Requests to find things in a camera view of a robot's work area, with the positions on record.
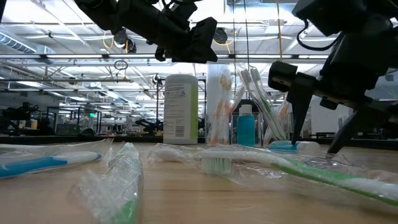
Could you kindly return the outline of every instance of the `bottle label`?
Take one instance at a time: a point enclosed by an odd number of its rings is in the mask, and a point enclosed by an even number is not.
[[[191,84],[166,84],[163,137],[198,137],[198,87]]]

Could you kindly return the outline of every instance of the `toothbrush bristles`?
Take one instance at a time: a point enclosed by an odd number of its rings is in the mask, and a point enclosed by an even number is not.
[[[202,158],[201,166],[205,172],[225,175],[231,173],[232,160],[224,158]]]

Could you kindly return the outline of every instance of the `bottle cap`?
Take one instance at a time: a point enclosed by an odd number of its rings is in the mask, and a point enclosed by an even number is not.
[[[239,116],[244,114],[252,114],[251,112],[251,105],[242,105],[242,107],[239,109]]]

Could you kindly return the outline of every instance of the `blue bottle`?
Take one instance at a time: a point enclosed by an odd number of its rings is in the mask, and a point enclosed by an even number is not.
[[[254,146],[255,125],[251,105],[242,105],[239,109],[236,137],[238,139],[238,144],[243,146]]]

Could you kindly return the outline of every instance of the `table surface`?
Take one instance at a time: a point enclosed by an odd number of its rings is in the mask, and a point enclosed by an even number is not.
[[[153,144],[135,145],[144,164],[143,223],[398,223],[396,215],[250,189],[181,163],[148,163]],[[346,147],[341,153],[356,165],[398,171],[398,152]],[[106,170],[97,162],[2,180],[1,223],[95,223],[68,194],[87,168]]]

